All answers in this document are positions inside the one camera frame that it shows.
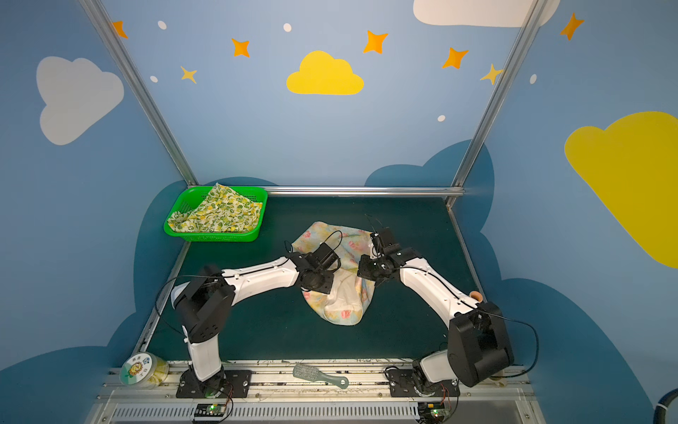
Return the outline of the pastel floral skirt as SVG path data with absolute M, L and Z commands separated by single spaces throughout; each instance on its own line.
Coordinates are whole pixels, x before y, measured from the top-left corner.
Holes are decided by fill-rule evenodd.
M 325 242 L 335 249 L 341 266 L 334 273 L 329 294 L 305 291 L 305 301 L 322 319 L 335 325 L 358 324 L 370 306 L 375 282 L 358 276 L 358 263 L 365 254 L 373 255 L 373 242 L 368 231 L 326 224 L 313 223 L 293 243 L 294 250 L 314 252 Z

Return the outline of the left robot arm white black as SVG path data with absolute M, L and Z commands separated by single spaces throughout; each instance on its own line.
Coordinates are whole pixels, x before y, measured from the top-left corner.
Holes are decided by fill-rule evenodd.
M 192 362 L 192 375 L 200 383 L 222 371 L 218 336 L 231 308 L 238 302 L 279 288 L 298 286 L 304 291 L 330 290 L 341 259 L 326 254 L 293 252 L 248 268 L 219 270 L 206 267 L 187 283 L 172 289 L 171 305 L 178 314 Z

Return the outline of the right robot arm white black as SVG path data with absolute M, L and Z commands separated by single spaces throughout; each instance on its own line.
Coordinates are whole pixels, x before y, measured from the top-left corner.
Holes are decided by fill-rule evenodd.
M 412 249 L 361 256 L 358 276 L 375 283 L 401 282 L 424 300 L 448 328 L 447 348 L 418 361 L 425 384 L 457 380 L 473 387 L 514 364 L 501 309 L 477 300 L 448 282 Z

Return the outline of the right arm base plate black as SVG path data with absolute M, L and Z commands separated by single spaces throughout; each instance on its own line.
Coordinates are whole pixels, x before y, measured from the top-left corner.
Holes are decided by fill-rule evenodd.
M 430 383 L 418 370 L 387 367 L 384 376 L 392 398 L 455 398 L 460 395 L 457 380 Z

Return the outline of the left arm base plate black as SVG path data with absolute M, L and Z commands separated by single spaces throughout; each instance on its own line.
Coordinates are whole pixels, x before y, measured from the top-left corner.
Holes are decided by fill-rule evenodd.
M 252 379 L 251 370 L 218 371 L 206 381 L 200 381 L 190 367 L 179 379 L 177 399 L 244 399 Z

